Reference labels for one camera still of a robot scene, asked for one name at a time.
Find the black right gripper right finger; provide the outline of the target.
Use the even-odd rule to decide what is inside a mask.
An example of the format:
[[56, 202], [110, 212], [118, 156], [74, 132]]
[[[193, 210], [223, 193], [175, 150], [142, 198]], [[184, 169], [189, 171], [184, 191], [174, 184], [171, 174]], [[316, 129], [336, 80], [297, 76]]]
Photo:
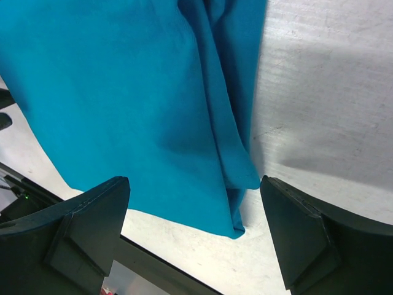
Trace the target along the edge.
[[392, 226], [264, 176], [263, 207], [292, 294], [392, 294]]

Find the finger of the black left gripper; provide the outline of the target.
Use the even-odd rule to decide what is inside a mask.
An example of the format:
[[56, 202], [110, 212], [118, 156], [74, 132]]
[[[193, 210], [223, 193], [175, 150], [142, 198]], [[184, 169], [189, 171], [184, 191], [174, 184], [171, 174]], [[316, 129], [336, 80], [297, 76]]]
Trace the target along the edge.
[[14, 104], [14, 99], [6, 89], [0, 89], [0, 109], [4, 109]]
[[12, 119], [4, 112], [0, 113], [0, 131], [7, 129], [12, 125]]

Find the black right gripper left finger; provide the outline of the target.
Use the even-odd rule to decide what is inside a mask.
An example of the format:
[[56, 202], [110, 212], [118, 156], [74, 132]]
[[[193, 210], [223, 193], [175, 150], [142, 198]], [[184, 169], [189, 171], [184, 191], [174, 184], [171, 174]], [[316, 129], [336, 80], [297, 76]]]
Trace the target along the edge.
[[99, 294], [129, 197], [128, 178], [116, 176], [1, 223], [1, 294]]

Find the teal blue t shirt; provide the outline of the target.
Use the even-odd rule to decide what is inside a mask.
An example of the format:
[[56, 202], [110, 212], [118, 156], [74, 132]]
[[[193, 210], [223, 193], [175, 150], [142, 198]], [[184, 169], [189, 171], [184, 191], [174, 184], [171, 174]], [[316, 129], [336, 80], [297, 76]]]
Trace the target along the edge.
[[80, 191], [130, 181], [129, 208], [244, 234], [265, 1], [2, 1], [1, 77]]

